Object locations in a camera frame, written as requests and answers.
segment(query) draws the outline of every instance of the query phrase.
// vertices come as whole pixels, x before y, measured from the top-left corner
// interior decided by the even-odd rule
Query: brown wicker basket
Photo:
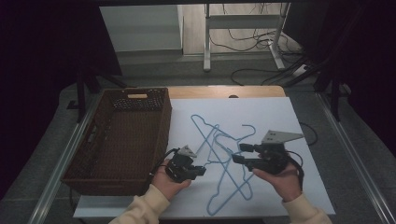
[[[62,181],[83,195],[138,195],[168,145],[168,89],[104,90]]]

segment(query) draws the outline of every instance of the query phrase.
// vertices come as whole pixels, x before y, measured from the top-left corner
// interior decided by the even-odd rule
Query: gray carpet
[[[138,87],[235,85],[231,81],[230,75],[237,69],[275,70],[274,63],[268,55],[257,60],[240,58],[228,60],[226,57],[218,57],[212,62],[210,73],[203,72],[203,63],[198,60],[167,63],[123,63],[121,67],[124,77],[120,79],[130,86]],[[266,78],[273,75],[274,73],[271,72],[248,71],[238,73],[234,78],[244,85],[260,85]],[[103,88],[117,88],[116,85],[102,78],[98,78],[98,80]],[[292,88],[285,89],[285,92],[291,99],[299,121],[310,125],[318,134],[318,141],[310,149],[336,212],[336,215],[331,216],[331,219],[333,223],[382,223],[325,116],[317,95],[313,92],[312,83],[314,81],[315,77],[308,78]],[[92,96],[94,97],[95,94],[87,93],[87,98]],[[77,110],[66,109],[72,100],[77,100],[75,85],[62,91],[59,107],[47,132],[6,197],[0,202],[0,223],[22,224],[26,223],[32,215],[53,167],[58,162],[76,127]],[[346,98],[340,100],[340,116],[346,132],[359,150],[361,159],[371,177],[387,198],[390,209],[393,212],[396,211],[395,158],[347,104]],[[302,126],[302,129],[307,142],[315,140],[310,129],[305,126]],[[75,202],[78,200],[76,193],[74,193],[73,199]],[[109,219],[87,219],[84,221],[86,223],[107,223]],[[289,223],[287,217],[266,217],[264,221],[275,224]],[[262,223],[262,220],[228,220],[227,222]],[[67,186],[60,186],[45,223],[81,223],[80,220],[72,218]]]

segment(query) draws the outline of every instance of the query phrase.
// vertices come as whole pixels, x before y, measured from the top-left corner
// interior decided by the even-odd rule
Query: white wall
[[[179,6],[100,7],[114,50],[182,49]]]

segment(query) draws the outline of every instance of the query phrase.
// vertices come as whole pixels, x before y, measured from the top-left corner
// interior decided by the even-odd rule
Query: sleeve cuff
[[[143,197],[157,215],[160,215],[170,204],[154,185],[149,185],[148,191]]]
[[[312,206],[303,193],[293,201],[282,204],[288,211],[291,222],[303,222],[318,213],[318,209]]]

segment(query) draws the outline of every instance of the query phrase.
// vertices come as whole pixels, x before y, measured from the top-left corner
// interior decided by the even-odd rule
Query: hand
[[[182,189],[191,184],[191,180],[185,180],[182,183],[176,183],[165,172],[165,166],[168,164],[169,159],[166,159],[163,164],[158,168],[157,173],[154,175],[151,184],[154,185],[167,199],[171,199]]]
[[[291,163],[277,175],[271,175],[259,169],[253,169],[253,174],[268,181],[285,203],[293,201],[302,194],[297,168]]]

